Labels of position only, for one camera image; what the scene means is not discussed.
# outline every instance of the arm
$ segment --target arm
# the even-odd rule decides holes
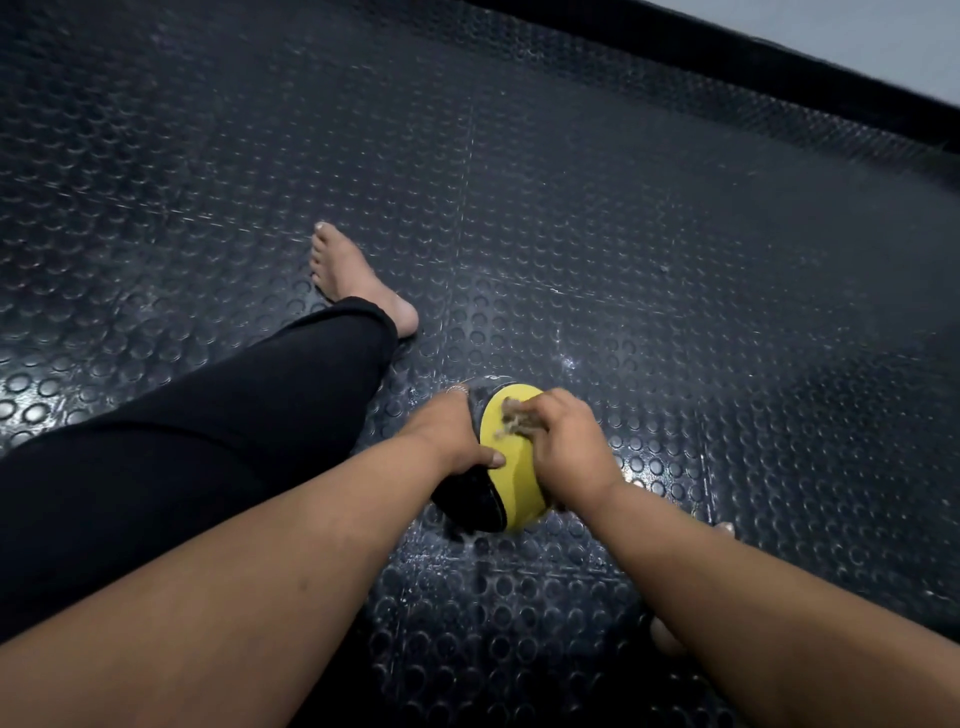
[[[624,482],[589,407],[526,403],[538,476],[758,726],[954,725],[960,647]]]
[[[4,644],[0,715],[17,726],[285,725],[440,480],[502,465],[497,454],[477,444],[466,397],[438,395],[394,439]]]

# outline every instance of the black pants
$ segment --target black pants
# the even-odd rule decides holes
[[[344,461],[396,343],[344,299],[0,460],[0,642]]]

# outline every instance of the bare foot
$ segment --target bare foot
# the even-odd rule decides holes
[[[314,226],[310,270],[310,278],[331,301],[356,296],[376,303],[393,319],[401,339],[417,332],[417,310],[387,288],[353,241],[329,223]]]

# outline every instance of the hand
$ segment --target hand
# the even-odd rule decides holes
[[[529,433],[537,480],[567,508],[586,517],[623,473],[590,406],[565,389],[551,389],[515,407],[540,417],[545,429]]]
[[[400,436],[421,437],[429,442],[442,457],[447,474],[464,473],[474,465],[502,468],[507,462],[502,452],[477,442],[463,392],[434,395],[410,416],[397,434]]]

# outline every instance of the wall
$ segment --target wall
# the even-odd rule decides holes
[[[958,0],[655,0],[960,106]]]

